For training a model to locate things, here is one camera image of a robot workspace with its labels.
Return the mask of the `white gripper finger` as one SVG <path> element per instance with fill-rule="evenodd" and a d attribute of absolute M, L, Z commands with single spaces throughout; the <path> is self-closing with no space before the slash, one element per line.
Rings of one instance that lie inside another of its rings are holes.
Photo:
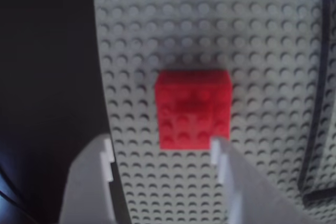
<path fill-rule="evenodd" d="M 228 223 L 310 222 L 225 139 L 211 138 L 211 164 L 224 188 Z"/>
<path fill-rule="evenodd" d="M 116 223 L 110 183 L 115 162 L 109 134 L 96 136 L 70 165 L 59 223 Z"/>

